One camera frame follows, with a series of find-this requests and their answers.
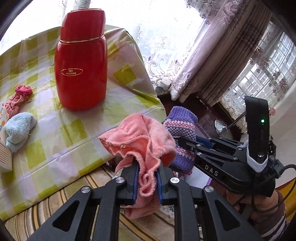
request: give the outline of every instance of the metal screw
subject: metal screw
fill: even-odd
[[[206,186],[205,187],[205,191],[206,192],[213,192],[214,191],[214,188],[212,186]]]
[[[89,187],[82,187],[81,192],[82,193],[88,193],[91,189]]]
[[[123,178],[123,177],[117,177],[117,178],[115,179],[115,181],[116,181],[117,183],[123,183],[123,182],[124,182],[124,178]]]
[[[172,178],[170,179],[170,181],[171,181],[171,183],[178,183],[178,182],[180,182],[180,179],[177,178],[177,177],[172,177]]]

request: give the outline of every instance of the thermos lid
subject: thermos lid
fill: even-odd
[[[61,27],[62,41],[92,39],[103,36],[106,16],[102,9],[79,9],[66,14]]]

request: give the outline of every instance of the thermos label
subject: thermos label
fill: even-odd
[[[61,73],[65,76],[75,76],[83,72],[83,69],[62,69]]]

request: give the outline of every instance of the window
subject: window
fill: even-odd
[[[250,61],[221,99],[234,119],[245,110],[245,95],[266,99],[272,107],[284,98],[295,81],[295,45],[274,22],[269,23]],[[238,126],[244,132],[245,119]]]

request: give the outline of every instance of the pink towel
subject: pink towel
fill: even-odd
[[[168,167],[177,154],[171,134],[155,119],[134,113],[99,139],[111,154],[124,158],[117,165],[116,172],[130,166],[133,157],[139,162],[138,197],[134,206],[125,207],[126,216],[134,219],[152,214],[160,207],[154,174],[161,161]]]
[[[18,105],[32,93],[32,89],[29,86],[19,85],[15,88],[15,92],[16,94],[11,96],[8,101],[2,104],[9,115],[8,119],[17,114],[19,109]]]

